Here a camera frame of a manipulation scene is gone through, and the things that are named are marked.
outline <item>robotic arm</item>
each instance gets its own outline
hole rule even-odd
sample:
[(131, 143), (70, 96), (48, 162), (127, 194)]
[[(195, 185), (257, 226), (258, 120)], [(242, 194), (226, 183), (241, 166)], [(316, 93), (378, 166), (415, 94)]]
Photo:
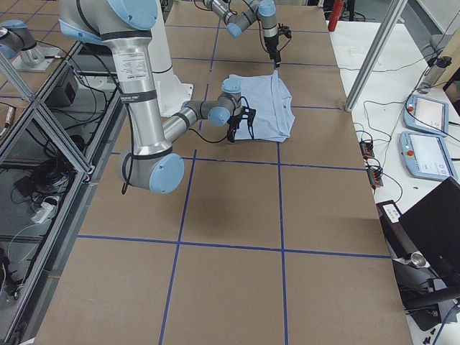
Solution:
[(20, 20), (7, 20), (0, 24), (0, 52), (8, 60), (20, 52), (24, 64), (31, 67), (45, 60), (43, 51), (30, 34), (27, 25)]
[(172, 153), (174, 142), (199, 119), (223, 126), (245, 110), (234, 79), (222, 85), (216, 101), (189, 101), (165, 123), (147, 46), (158, 16), (155, 0), (60, 0), (60, 25), (74, 39), (107, 45), (114, 56), (119, 85), (132, 119), (134, 146), (119, 161), (121, 179), (156, 193), (175, 190), (184, 175), (183, 159)]
[(227, 30), (234, 38), (239, 37), (244, 30), (259, 20), (270, 59), (274, 61), (276, 67), (280, 67), (281, 55), (277, 48), (279, 37), (284, 35), (290, 39), (292, 35), (289, 27), (277, 24), (276, 6), (273, 0), (252, 0), (249, 3), (245, 1), (248, 9), (241, 14), (230, 10), (229, 0), (203, 0), (203, 4), (224, 21)]

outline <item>brown cardboard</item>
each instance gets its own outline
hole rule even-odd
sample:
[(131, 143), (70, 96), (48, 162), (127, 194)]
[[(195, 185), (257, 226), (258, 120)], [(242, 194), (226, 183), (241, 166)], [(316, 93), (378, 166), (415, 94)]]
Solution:
[(286, 254), (289, 344), (410, 345), (391, 260)]
[(202, 27), (166, 27), (171, 57), (211, 59), (216, 33), (217, 29)]
[(291, 138), (280, 145), (281, 162), (363, 168), (351, 113), (332, 109), (293, 109)]
[[(234, 39), (226, 30), (220, 29), (215, 59), (269, 63), (270, 57), (264, 51), (265, 44), (262, 48), (259, 35), (258, 29), (251, 29)], [(281, 37), (278, 48), (281, 49), (287, 41)], [(291, 42), (281, 50), (281, 63), (337, 65), (329, 34), (294, 32)]]
[(11, 13), (30, 13), (34, 14), (40, 7), (45, 5), (45, 1), (38, 0), (19, 0), (16, 4), (8, 10)]
[(279, 253), (181, 246), (164, 345), (284, 344)]
[(293, 96), (293, 106), (341, 108), (345, 104), (337, 67), (281, 65), (278, 73)]
[[(196, 3), (205, 8), (201, 1)], [(214, 13), (197, 9), (192, 1), (175, 1), (166, 20), (166, 26), (217, 27), (218, 23), (219, 18)]]
[[(246, 124), (242, 122), (240, 130), (245, 130), (245, 126)], [(208, 140), (218, 141), (226, 136), (227, 128), (227, 126), (216, 127), (210, 122), (204, 121), (201, 134)], [(218, 144), (202, 145), (198, 150), (198, 157), (276, 163), (277, 145), (275, 142), (266, 140), (237, 140), (235, 143), (224, 140)]]
[(174, 253), (171, 244), (78, 239), (34, 344), (157, 341)]
[(364, 171), (282, 167), (285, 246), (388, 255)]
[(112, 155), (91, 202), (81, 234), (176, 240), (182, 218), (190, 164), (185, 162), (183, 183), (168, 195), (140, 188), (121, 194), (117, 164)]
[(277, 167), (195, 162), (183, 240), (280, 247)]
[(16, 0), (3, 0), (0, 2), (0, 12), (4, 12), (16, 4)]

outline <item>white cable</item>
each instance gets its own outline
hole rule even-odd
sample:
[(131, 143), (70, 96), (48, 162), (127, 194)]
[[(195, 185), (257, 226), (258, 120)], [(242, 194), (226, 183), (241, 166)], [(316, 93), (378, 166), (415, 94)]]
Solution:
[(24, 231), (26, 231), (28, 228), (31, 228), (33, 226), (35, 226), (36, 224), (31, 224), (29, 226), (26, 226), (25, 228), (23, 228), (21, 231), (19, 231), (16, 235), (14, 235), (13, 239), (9, 242), (8, 244), (8, 249), (6, 250), (6, 256), (9, 258), (9, 248), (10, 246), (12, 245), (12, 243), (14, 242), (14, 240), (20, 235), (22, 234)]

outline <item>cardboard table surface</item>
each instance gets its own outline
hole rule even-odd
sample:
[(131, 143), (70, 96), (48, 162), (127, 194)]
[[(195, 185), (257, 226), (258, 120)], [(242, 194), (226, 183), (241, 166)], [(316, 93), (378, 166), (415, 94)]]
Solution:
[[(122, 196), (125, 125), (35, 344), (411, 344), (322, 11), (279, 6), (278, 21), (294, 30), (279, 69), (292, 137), (187, 132), (174, 193)], [(257, 30), (233, 40), (192, 3), (175, 2), (167, 35), (194, 99), (273, 71)]]

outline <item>metal profile beam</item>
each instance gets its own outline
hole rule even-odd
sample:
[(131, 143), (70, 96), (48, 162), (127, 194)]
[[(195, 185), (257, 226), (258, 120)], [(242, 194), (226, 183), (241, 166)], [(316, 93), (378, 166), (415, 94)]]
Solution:
[(345, 103), (345, 111), (353, 110), (355, 104), (358, 101), (359, 96), (361, 95), (362, 90), (364, 89), (367, 80), (370, 77), (372, 69), (374, 68), (377, 59), (380, 56), (380, 53), (383, 50), (383, 47), (388, 41), (393, 28), (395, 27), (396, 22), (400, 18), (401, 12), (405, 5), (407, 4), (408, 0), (392, 0), (390, 7), (388, 9), (383, 22), (379, 26), (379, 30), (377, 31), (374, 41), (369, 48), (369, 52), (367, 53), (364, 62), (362, 63), (362, 67), (359, 70), (358, 76), (354, 81), (353, 86), (351, 87), (349, 96)]

